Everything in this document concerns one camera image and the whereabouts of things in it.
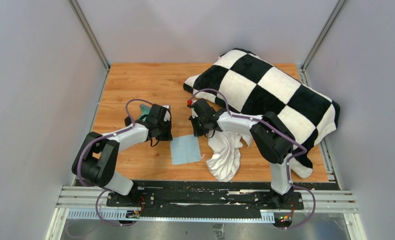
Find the light blue cleaning cloth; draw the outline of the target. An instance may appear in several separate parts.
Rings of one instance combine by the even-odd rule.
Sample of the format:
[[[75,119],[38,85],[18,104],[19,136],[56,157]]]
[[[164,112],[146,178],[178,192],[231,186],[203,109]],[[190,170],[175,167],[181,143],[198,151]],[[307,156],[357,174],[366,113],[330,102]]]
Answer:
[[[199,162],[202,159],[199,140],[193,134],[174,137],[170,142],[171,162],[183,165]]]

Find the grey glasses case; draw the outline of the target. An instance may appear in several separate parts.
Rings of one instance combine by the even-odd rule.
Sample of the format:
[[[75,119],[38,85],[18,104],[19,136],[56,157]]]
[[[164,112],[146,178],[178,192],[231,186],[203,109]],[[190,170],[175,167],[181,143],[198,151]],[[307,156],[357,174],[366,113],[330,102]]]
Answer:
[[[151,109],[152,109],[152,105],[146,105],[146,104],[140,104],[139,108],[140,108],[140,115],[137,118],[137,120],[139,121],[145,121],[148,117],[148,115],[151,113]]]

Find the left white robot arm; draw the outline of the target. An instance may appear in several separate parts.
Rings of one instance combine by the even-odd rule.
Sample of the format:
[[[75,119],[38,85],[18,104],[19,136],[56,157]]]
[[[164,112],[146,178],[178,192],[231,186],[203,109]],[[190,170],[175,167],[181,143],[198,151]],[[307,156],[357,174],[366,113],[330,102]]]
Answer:
[[[86,135],[72,164],[71,171],[82,185],[100,187],[119,194],[119,200],[127,207],[134,206],[139,193],[134,182],[116,172],[119,153],[147,141],[156,146],[161,141],[172,141],[172,114],[168,105],[153,104],[148,113],[135,123],[114,132]]]

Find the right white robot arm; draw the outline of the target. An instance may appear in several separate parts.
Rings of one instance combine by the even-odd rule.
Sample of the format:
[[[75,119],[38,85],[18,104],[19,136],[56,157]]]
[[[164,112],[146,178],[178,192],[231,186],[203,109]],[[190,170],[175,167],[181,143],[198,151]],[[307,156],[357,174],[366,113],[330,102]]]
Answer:
[[[253,138],[261,156],[269,162],[271,172],[270,194],[274,207],[283,209],[291,202],[294,192],[288,157],[292,155],[294,136],[273,113],[246,115],[215,110],[204,99],[187,101],[192,114],[189,117],[196,137],[210,132],[233,132]]]

